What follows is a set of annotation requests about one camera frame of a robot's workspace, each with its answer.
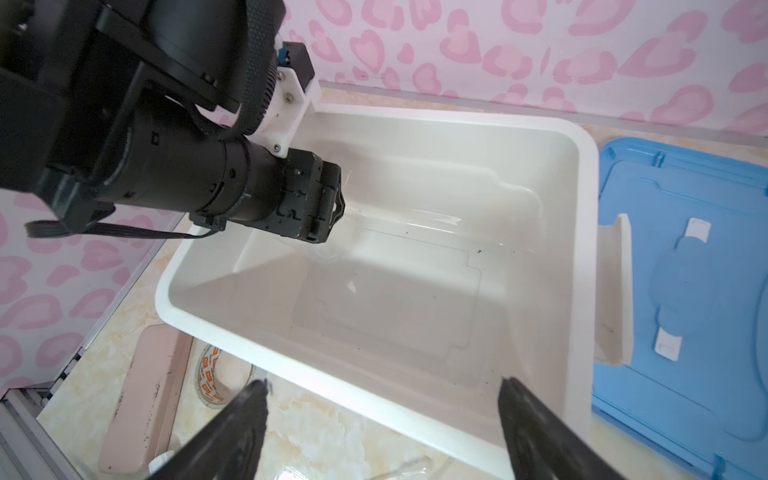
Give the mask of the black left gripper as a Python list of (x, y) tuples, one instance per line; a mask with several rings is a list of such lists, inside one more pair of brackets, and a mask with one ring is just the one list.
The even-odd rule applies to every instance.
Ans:
[(97, 187), (101, 202), (189, 213), (323, 243), (345, 209), (341, 169), (291, 149), (285, 159), (240, 136), (204, 135), (181, 105), (144, 91)]

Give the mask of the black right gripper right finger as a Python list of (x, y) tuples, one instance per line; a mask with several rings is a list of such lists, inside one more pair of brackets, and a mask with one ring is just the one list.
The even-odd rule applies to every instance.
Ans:
[(519, 379), (502, 380), (498, 411), (517, 479), (622, 477)]

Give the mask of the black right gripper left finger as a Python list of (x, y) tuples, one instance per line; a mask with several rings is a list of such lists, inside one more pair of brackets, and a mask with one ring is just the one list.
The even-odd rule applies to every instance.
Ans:
[(266, 437), (268, 394), (265, 380), (246, 385), (149, 478), (253, 479)]

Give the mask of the white plastic storage bin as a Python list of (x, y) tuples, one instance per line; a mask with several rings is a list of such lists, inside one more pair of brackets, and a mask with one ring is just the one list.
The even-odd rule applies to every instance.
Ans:
[(512, 476), (497, 399), (524, 383), (590, 432), (598, 264), (592, 136), (553, 117), (323, 104), (295, 148), (337, 164), (326, 242), (241, 225), (183, 242), (167, 324), (489, 474)]

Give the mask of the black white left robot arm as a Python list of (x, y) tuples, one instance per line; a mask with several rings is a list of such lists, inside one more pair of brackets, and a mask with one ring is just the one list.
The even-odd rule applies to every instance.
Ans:
[(155, 239), (120, 205), (310, 244), (343, 217), (341, 168), (290, 143), (316, 86), (281, 1), (5, 1), (1, 186), (52, 212), (31, 238)]

